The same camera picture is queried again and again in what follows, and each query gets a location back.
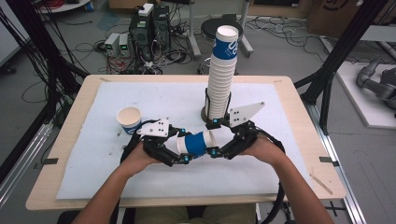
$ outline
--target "person's left hand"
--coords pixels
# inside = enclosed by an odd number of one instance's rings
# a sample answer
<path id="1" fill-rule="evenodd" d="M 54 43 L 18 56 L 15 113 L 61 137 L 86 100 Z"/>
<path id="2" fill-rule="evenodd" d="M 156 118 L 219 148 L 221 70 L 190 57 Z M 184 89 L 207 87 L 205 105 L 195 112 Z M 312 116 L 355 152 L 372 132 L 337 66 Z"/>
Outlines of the person's left hand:
<path id="1" fill-rule="evenodd" d="M 144 150 L 143 143 L 137 144 L 136 148 L 128 155 L 125 161 L 119 166 L 125 175 L 129 177 L 143 171 L 148 165 L 152 163 L 160 163 L 151 158 Z"/>

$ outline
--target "wooden table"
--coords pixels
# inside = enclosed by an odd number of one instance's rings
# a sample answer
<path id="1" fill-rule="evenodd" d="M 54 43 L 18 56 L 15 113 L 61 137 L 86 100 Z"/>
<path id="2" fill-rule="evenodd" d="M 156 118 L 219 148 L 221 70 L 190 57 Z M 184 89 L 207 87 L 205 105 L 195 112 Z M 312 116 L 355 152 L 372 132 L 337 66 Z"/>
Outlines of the wooden table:
<path id="1" fill-rule="evenodd" d="M 91 75 L 78 93 L 69 115 L 49 154 L 49 158 L 59 158 L 57 164 L 45 165 L 35 182 L 35 186 L 26 202 L 29 210 L 78 209 L 85 206 L 87 200 L 56 200 L 56 194 L 64 177 L 64 170 L 74 144 L 82 127 L 97 90 L 102 82 L 180 82 L 207 83 L 208 76 L 99 76 Z M 274 84 L 283 105 L 295 141 L 301 150 L 306 169 L 312 178 L 314 192 L 320 199 L 341 199 L 346 196 L 344 187 L 335 172 L 332 163 L 321 162 L 319 157 L 328 157 L 317 131 L 309 118 L 300 96 L 288 77 L 238 76 L 234 83 Z M 121 200 L 120 206 L 161 206 L 225 203 L 257 203 L 273 201 L 274 197 L 265 195 L 194 197 L 194 198 L 156 198 L 139 200 Z"/>

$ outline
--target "gray robotic arm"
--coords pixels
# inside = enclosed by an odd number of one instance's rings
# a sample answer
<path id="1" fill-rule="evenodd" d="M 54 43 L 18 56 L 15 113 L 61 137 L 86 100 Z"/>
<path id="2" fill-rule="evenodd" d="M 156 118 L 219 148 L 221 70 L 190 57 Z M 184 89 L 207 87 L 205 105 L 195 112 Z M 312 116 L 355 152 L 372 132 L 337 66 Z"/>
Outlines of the gray robotic arm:
<path id="1" fill-rule="evenodd" d="M 380 82 L 371 80 L 379 65 L 379 58 L 374 59 L 369 65 L 363 67 L 358 74 L 356 84 L 364 89 L 375 93 L 376 97 L 385 101 L 388 107 L 396 109 L 396 67 L 385 70 L 382 73 Z"/>

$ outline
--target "khaki pants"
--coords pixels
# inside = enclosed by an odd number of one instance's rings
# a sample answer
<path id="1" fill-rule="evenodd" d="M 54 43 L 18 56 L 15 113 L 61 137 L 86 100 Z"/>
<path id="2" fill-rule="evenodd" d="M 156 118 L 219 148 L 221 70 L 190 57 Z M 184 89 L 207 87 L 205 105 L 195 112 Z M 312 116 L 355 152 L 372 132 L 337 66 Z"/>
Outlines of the khaki pants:
<path id="1" fill-rule="evenodd" d="M 186 207 L 137 208 L 135 224 L 254 224 L 256 204 L 207 206 L 202 217 L 189 219 Z"/>

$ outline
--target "white mounting bracket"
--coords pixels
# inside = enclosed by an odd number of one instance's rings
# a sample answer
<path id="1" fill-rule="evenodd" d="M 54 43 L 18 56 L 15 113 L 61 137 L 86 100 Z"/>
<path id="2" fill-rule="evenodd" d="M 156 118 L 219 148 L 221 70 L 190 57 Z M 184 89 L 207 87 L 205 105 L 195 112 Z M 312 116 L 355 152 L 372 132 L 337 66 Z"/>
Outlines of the white mounting bracket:
<path id="1" fill-rule="evenodd" d="M 264 102 L 253 105 L 244 105 L 230 109 L 230 127 L 245 123 L 257 114 L 265 106 Z"/>
<path id="2" fill-rule="evenodd" d="M 167 137 L 169 134 L 169 119 L 160 119 L 154 123 L 147 123 L 141 129 L 137 130 L 138 134 Z"/>

